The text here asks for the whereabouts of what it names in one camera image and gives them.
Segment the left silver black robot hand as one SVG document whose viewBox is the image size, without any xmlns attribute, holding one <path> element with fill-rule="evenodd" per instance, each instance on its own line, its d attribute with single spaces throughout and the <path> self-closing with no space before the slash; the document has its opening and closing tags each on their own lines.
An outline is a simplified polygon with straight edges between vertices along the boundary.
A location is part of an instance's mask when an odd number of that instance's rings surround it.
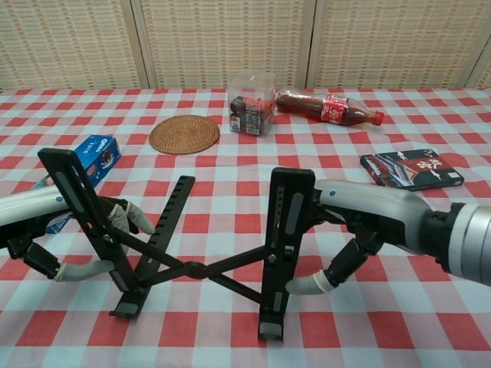
<svg viewBox="0 0 491 368">
<path fill-rule="evenodd" d="M 102 213 L 113 227 L 126 233 L 155 232 L 144 212 L 126 199 L 99 196 Z M 1 198 L 1 247 L 11 258 L 21 259 L 29 267 L 56 282 L 83 281 L 114 269 L 112 261 L 90 261 L 85 264 L 59 263 L 58 259 L 34 240 L 47 227 L 61 219 L 70 219 L 71 210 L 56 186 L 18 192 Z"/>
</svg>

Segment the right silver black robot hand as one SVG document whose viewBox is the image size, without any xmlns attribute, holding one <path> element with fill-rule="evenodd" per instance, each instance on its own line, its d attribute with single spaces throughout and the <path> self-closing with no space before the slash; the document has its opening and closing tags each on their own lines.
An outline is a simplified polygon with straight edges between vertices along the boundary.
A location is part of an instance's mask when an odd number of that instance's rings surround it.
<svg viewBox="0 0 491 368">
<path fill-rule="evenodd" d="M 420 233 L 430 206 L 402 189 L 344 180 L 317 181 L 304 230 L 324 222 L 345 225 L 354 237 L 329 267 L 286 283 L 290 294 L 326 294 L 344 283 L 387 243 L 413 255 L 423 254 Z"/>
</svg>

